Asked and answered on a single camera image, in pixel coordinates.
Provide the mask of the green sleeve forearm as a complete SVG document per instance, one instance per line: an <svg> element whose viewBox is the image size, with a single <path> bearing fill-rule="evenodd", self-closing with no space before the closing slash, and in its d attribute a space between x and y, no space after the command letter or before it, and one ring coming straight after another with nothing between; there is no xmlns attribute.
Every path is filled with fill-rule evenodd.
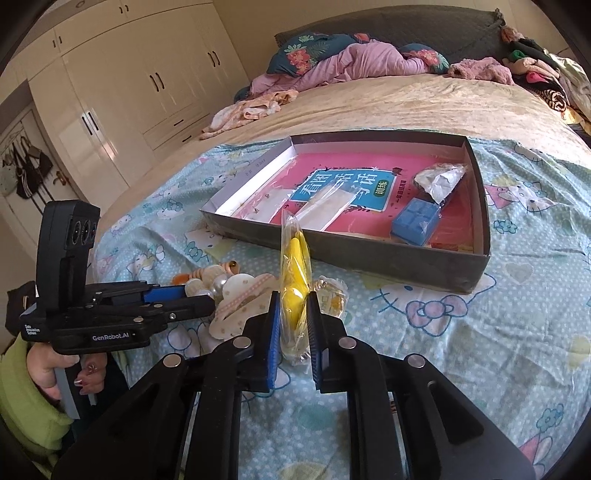
<svg viewBox="0 0 591 480"><path fill-rule="evenodd" d="M20 337L1 356L1 416L14 437L39 456L61 449L72 420L38 390L27 371L29 345Z"/></svg>

